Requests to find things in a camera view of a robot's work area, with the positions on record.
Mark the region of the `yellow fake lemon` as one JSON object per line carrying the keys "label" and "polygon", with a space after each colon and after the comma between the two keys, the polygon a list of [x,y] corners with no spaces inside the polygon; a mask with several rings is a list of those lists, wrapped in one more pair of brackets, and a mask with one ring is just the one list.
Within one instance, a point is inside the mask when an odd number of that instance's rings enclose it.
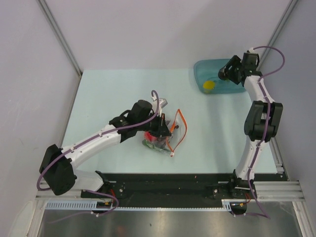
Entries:
{"label": "yellow fake lemon", "polygon": [[212,80],[207,80],[203,83],[204,90],[213,90],[215,88],[216,83]]}

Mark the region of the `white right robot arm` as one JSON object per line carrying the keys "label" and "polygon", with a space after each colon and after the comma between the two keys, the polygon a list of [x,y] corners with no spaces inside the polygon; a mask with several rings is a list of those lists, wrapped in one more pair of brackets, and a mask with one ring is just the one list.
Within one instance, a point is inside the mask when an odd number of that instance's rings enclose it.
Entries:
{"label": "white right robot arm", "polygon": [[245,148],[228,185],[233,198],[254,190],[254,167],[262,150],[276,136],[283,112],[283,104],[275,102],[265,87],[264,77],[257,70],[258,61],[255,53],[244,53],[243,58],[234,55],[218,73],[219,79],[242,85],[252,101],[244,123]]}

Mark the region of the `clear zip top bag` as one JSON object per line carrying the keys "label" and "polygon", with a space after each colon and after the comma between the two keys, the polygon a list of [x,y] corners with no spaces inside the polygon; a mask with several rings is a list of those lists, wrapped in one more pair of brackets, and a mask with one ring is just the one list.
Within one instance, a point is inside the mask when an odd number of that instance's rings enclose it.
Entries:
{"label": "clear zip top bag", "polygon": [[151,150],[173,157],[177,147],[183,142],[187,134],[187,123],[180,109],[177,110],[174,120],[167,120],[167,127],[171,136],[156,138],[149,132],[144,132],[142,144]]}

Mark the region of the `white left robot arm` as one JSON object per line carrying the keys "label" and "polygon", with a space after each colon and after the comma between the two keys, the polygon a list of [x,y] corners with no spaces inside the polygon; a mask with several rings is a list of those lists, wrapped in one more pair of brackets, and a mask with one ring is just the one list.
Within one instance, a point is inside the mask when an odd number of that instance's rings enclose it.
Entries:
{"label": "white left robot arm", "polygon": [[79,178],[76,169],[104,149],[134,137],[139,131],[148,132],[156,138],[169,137],[171,132],[162,112],[166,105],[167,100],[164,98],[155,99],[152,103],[139,100],[132,109],[113,118],[104,128],[85,140],[64,148],[55,144],[49,146],[39,168],[39,180],[47,183],[47,191],[51,190],[60,196],[76,184]]}

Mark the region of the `dark brown fake fruit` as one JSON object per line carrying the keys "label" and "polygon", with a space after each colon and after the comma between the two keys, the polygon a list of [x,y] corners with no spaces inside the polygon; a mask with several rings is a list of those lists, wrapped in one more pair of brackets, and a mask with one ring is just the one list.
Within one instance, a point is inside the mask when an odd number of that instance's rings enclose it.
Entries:
{"label": "dark brown fake fruit", "polygon": [[221,80],[229,80],[229,70],[224,68],[220,69],[218,72],[218,78]]}

